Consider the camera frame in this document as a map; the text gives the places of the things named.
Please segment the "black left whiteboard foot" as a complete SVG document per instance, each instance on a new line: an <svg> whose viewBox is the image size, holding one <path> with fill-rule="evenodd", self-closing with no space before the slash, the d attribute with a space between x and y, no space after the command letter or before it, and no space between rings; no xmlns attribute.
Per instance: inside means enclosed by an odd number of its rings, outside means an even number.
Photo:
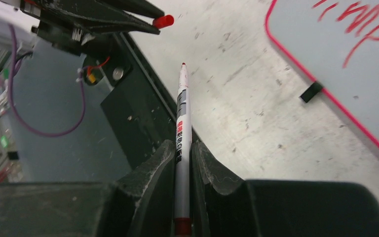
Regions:
<svg viewBox="0 0 379 237"><path fill-rule="evenodd" d="M315 81L300 95L300 99L304 103L308 103L313 97L320 93L323 88L324 87L322 84L320 84L318 81Z"/></svg>

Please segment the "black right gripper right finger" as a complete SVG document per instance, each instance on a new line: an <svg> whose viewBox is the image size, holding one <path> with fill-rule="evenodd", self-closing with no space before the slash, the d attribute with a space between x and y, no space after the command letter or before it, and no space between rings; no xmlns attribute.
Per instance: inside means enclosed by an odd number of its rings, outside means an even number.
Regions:
<svg viewBox="0 0 379 237"><path fill-rule="evenodd" d="M191 146L191 171L193 236L261 236L246 182L201 141Z"/></svg>

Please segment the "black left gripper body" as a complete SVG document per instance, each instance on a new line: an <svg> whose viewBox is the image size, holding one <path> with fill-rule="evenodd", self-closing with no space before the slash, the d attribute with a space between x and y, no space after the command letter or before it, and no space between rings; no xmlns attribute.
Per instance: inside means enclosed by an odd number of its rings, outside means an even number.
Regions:
<svg viewBox="0 0 379 237"><path fill-rule="evenodd" d="M105 27L108 23L80 19L69 22L62 19L41 19L31 32L52 47L80 56L115 56L118 43Z"/></svg>

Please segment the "red marker cap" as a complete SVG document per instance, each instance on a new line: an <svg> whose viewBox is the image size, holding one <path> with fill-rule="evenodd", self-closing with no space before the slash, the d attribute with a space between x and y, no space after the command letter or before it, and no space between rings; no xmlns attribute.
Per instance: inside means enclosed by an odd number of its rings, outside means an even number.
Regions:
<svg viewBox="0 0 379 237"><path fill-rule="evenodd" d="M157 29L163 29L174 24L175 20L172 15L165 15L159 18L156 18L152 21L152 25Z"/></svg>

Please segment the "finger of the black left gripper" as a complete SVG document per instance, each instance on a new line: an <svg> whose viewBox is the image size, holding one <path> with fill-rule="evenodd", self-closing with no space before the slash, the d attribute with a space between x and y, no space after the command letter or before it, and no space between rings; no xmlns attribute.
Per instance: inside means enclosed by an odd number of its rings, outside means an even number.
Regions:
<svg viewBox="0 0 379 237"><path fill-rule="evenodd" d="M80 19L108 23L111 33L144 32L160 34L160 30L133 15L101 3L101 0L22 0L19 9L36 19L62 19L79 22Z"/></svg>
<svg viewBox="0 0 379 237"><path fill-rule="evenodd" d="M118 10L124 10L153 19L165 15L164 11L147 0L101 0L101 3Z"/></svg>

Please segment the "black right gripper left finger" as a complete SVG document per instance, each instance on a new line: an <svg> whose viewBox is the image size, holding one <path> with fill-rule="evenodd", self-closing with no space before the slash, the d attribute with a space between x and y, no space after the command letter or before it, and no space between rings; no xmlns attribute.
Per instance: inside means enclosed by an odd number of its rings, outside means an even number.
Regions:
<svg viewBox="0 0 379 237"><path fill-rule="evenodd" d="M155 153L117 182L118 237L172 235L175 143L165 140Z"/></svg>

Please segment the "pink framed whiteboard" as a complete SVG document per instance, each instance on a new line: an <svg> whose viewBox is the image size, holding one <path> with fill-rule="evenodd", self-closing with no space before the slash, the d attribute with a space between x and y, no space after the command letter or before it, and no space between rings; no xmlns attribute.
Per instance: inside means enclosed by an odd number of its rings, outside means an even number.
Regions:
<svg viewBox="0 0 379 237"><path fill-rule="evenodd" d="M379 0L274 0L265 31L379 148Z"/></svg>

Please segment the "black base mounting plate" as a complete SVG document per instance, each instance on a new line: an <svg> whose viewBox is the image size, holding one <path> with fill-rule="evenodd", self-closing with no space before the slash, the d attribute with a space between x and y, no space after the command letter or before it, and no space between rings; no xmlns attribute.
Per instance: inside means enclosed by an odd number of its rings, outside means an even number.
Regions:
<svg viewBox="0 0 379 237"><path fill-rule="evenodd" d="M94 180L125 175L175 139L175 100L129 34L113 46L95 81L84 79L91 137L77 162Z"/></svg>

